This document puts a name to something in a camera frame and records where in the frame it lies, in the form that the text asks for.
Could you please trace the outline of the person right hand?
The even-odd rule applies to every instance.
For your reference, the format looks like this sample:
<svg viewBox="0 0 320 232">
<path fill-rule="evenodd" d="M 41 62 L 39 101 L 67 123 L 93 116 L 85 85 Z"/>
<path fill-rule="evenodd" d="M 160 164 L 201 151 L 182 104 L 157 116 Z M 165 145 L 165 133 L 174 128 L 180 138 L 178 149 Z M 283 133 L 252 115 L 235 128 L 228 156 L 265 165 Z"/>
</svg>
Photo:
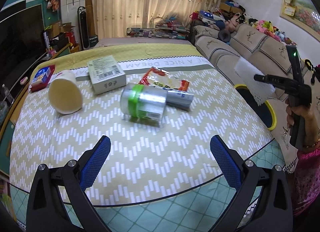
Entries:
<svg viewBox="0 0 320 232">
<path fill-rule="evenodd" d="M 287 104 L 287 127 L 291 128 L 294 125 L 294 114 L 302 116 L 305 119 L 305 140 L 303 145 L 303 152 L 313 152 L 319 147 L 319 134 L 317 119 L 312 108 L 305 106 L 290 107 L 289 99 L 286 99 L 285 103 Z"/>
</svg>

